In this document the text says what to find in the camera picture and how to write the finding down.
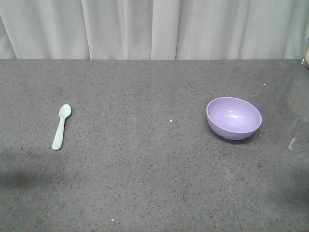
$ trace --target curtain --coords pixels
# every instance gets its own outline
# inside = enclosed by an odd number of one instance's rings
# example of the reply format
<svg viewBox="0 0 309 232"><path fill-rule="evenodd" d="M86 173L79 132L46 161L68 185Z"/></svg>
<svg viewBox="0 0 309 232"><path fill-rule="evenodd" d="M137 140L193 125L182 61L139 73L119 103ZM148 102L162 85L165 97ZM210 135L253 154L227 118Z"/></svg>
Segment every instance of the curtain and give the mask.
<svg viewBox="0 0 309 232"><path fill-rule="evenodd" d="M309 0L0 0L0 58L299 59Z"/></svg>

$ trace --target purple bowl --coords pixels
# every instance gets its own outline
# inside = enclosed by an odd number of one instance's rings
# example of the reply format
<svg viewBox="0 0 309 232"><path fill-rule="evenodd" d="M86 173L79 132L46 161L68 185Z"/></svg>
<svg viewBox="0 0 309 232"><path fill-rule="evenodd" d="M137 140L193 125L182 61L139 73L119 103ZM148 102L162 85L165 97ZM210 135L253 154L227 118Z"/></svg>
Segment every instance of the purple bowl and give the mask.
<svg viewBox="0 0 309 232"><path fill-rule="evenodd" d="M260 112L239 98L216 98L207 105L206 112L211 129L231 140L249 137L262 123Z"/></svg>

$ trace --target mint green spoon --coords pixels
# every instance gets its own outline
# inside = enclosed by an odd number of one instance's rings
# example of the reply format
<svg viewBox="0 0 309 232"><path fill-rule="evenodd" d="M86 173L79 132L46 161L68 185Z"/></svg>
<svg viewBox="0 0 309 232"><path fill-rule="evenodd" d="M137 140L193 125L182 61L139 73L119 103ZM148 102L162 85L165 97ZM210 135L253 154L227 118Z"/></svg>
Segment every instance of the mint green spoon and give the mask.
<svg viewBox="0 0 309 232"><path fill-rule="evenodd" d="M60 122L52 145L52 149L55 151L59 150L62 146L64 123L71 113L72 110L68 104L64 104L59 111Z"/></svg>

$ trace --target spoon bowl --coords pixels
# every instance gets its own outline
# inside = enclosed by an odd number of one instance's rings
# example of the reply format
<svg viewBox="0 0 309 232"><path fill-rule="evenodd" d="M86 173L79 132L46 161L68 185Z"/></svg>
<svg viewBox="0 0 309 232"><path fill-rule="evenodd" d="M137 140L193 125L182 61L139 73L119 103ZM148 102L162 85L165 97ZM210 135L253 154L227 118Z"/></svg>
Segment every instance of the spoon bowl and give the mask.
<svg viewBox="0 0 309 232"><path fill-rule="evenodd" d="M71 107L68 104L64 104L59 110L60 118L67 118L72 113Z"/></svg>

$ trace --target countertop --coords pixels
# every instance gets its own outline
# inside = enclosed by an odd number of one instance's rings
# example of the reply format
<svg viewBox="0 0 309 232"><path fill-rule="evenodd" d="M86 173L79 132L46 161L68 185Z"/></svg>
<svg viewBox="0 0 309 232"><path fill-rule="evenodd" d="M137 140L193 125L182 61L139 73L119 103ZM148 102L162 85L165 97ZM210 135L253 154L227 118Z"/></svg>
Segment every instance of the countertop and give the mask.
<svg viewBox="0 0 309 232"><path fill-rule="evenodd" d="M308 231L308 94L299 60L0 60L0 231ZM211 130L221 96L253 136Z"/></svg>

